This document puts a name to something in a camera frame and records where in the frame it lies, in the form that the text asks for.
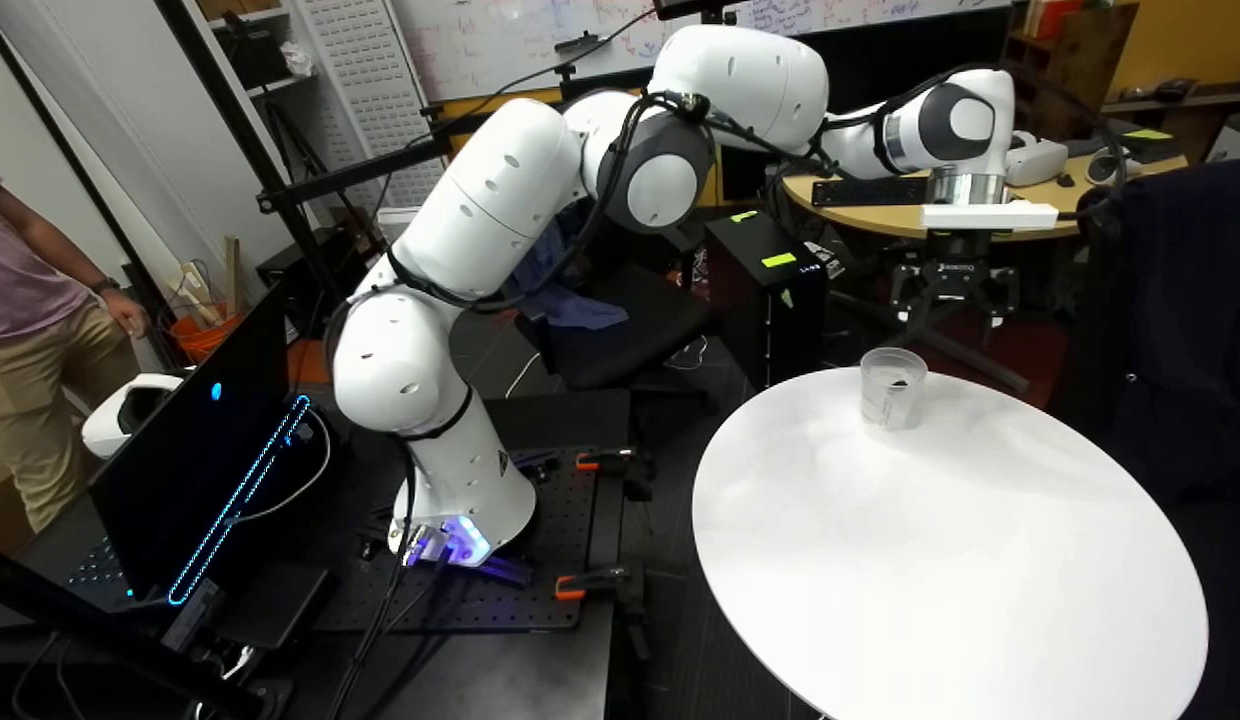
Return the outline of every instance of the white cup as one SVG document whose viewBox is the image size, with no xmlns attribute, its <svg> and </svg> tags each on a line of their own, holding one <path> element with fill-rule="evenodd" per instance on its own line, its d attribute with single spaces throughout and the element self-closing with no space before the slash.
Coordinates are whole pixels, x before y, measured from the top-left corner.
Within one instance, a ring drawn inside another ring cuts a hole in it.
<svg viewBox="0 0 1240 720">
<path fill-rule="evenodd" d="M 914 423 L 914 397 L 926 380 L 926 359 L 907 347 L 870 347 L 859 357 L 859 415 L 877 430 L 903 434 Z"/>
</svg>

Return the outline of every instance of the white robotic arm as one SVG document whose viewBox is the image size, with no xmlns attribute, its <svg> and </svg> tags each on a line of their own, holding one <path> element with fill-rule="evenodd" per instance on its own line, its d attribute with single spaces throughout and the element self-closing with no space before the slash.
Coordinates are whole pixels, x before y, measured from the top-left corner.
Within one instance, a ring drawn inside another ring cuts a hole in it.
<svg viewBox="0 0 1240 720">
<path fill-rule="evenodd" d="M 666 229 L 690 213 L 710 139 L 824 156 L 848 178 L 953 169 L 967 178 L 958 205 L 993 201 L 974 186 L 999 179 L 1013 136 L 1013 84 L 999 71 L 962 71 L 851 117 L 824 107 L 828 70 L 812 47 L 710 23 L 663 43 L 642 97 L 595 91 L 568 114 L 509 102 L 462 145 L 346 300 L 332 357 L 341 414 L 404 437 L 417 455 L 390 547 L 470 568 L 526 530 L 537 492 L 454 372 L 448 338 L 573 201 L 593 198 L 628 229 Z"/>
</svg>

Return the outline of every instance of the laptop screen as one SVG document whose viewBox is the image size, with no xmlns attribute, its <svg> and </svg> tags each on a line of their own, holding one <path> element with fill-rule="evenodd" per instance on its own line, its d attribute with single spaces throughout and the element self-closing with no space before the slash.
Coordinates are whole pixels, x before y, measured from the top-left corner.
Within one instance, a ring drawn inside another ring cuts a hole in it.
<svg viewBox="0 0 1240 720">
<path fill-rule="evenodd" d="M 285 300 L 255 311 L 96 474 L 90 505 L 130 595 L 182 605 L 288 434 Z"/>
</svg>

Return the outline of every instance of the laptop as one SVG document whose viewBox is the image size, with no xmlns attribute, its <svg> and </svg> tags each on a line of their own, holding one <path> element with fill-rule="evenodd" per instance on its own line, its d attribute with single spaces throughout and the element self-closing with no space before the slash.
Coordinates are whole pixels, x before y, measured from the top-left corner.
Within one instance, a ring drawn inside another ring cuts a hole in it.
<svg viewBox="0 0 1240 720">
<path fill-rule="evenodd" d="M 288 390 L 285 297 L 272 291 L 35 536 L 24 564 L 112 616 L 182 610 L 307 408 Z"/>
</svg>

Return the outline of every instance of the person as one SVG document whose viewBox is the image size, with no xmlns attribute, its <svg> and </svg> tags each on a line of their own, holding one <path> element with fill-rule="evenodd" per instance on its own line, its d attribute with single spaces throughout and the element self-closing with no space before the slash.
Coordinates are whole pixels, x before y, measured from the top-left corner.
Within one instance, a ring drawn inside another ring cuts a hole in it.
<svg viewBox="0 0 1240 720">
<path fill-rule="evenodd" d="M 136 305 L 50 221 L 0 179 L 0 466 L 26 530 L 45 534 L 87 484 L 79 414 L 141 364 L 126 338 L 147 329 Z"/>
</svg>

